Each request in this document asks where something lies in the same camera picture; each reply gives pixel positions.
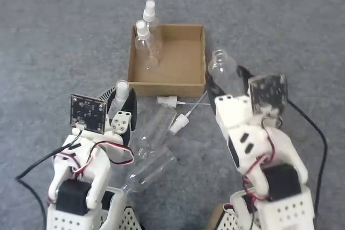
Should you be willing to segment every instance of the transparent plastic bottle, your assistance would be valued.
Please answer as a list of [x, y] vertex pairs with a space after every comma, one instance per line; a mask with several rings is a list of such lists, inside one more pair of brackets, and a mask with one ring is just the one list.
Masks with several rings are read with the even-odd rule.
[[236, 61], [224, 50], [212, 52], [208, 73], [213, 80], [212, 83], [225, 94], [231, 94], [233, 97], [243, 95], [242, 80], [237, 74]]
[[147, 158], [150, 153], [159, 148], [168, 133], [176, 117], [176, 110], [165, 105], [161, 105], [157, 113], [149, 118], [146, 126], [141, 131], [139, 140], [133, 142], [135, 149], [138, 149], [139, 159]]
[[137, 21], [136, 30], [136, 56], [146, 69], [154, 69], [159, 65], [160, 46], [154, 36], [149, 32], [145, 21]]
[[166, 146], [162, 146], [142, 163], [132, 168], [121, 189], [125, 193], [140, 192], [160, 175], [166, 173], [176, 162], [171, 151]]
[[160, 21], [156, 16], [156, 2], [147, 0], [142, 18], [147, 23], [150, 33], [155, 37], [157, 45], [162, 48], [163, 38]]

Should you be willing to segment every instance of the electronic component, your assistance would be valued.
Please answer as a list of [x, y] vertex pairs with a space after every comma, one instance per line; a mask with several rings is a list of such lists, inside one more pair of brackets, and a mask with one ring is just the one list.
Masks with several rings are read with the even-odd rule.
[[82, 95], [71, 95], [71, 127], [79, 127], [95, 133], [104, 134], [107, 101]]
[[287, 79], [284, 75], [255, 76], [249, 79], [253, 114], [262, 109], [278, 109], [280, 112], [287, 103]]

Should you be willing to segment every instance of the open cardboard box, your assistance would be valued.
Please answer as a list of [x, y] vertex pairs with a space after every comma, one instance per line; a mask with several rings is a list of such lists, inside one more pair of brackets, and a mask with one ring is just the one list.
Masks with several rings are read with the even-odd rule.
[[147, 70], [136, 58], [132, 29], [127, 81], [140, 96], [199, 97], [205, 86], [205, 35], [202, 25], [163, 24], [162, 59]]

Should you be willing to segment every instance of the upright bottle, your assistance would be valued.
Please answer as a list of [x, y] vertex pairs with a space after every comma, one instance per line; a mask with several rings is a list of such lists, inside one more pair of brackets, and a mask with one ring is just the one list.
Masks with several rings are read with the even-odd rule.
[[208, 64], [209, 84], [220, 93], [216, 95], [231, 94], [233, 97], [243, 95], [242, 80], [237, 73], [236, 61], [224, 50], [212, 52], [212, 60]]
[[155, 37], [158, 47], [162, 48], [162, 30], [160, 27], [160, 21], [156, 16], [156, 2], [154, 0], [146, 1], [142, 18], [147, 23], [150, 33]]
[[159, 65], [160, 46], [150, 33], [145, 21], [137, 21], [136, 30], [136, 57], [146, 69], [154, 69]]

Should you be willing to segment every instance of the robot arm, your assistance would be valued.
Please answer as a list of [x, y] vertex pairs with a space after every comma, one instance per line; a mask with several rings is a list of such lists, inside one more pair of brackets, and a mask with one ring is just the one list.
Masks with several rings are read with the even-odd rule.
[[110, 161], [128, 164], [134, 160], [128, 145], [130, 132], [135, 128], [135, 92], [127, 96], [112, 121], [107, 114], [107, 100], [71, 96], [72, 134], [63, 145], [68, 148], [54, 157], [47, 230], [114, 230], [121, 226], [124, 229], [123, 222], [141, 229], [132, 208], [126, 206], [126, 194], [108, 187]]
[[264, 92], [265, 86], [256, 86], [267, 97], [260, 106], [254, 103], [255, 91], [250, 91], [250, 96], [223, 95], [214, 100], [216, 121], [236, 169], [244, 186], [253, 186], [231, 196], [237, 221], [243, 229], [251, 230], [313, 230], [307, 169], [290, 138], [275, 127], [281, 105]]

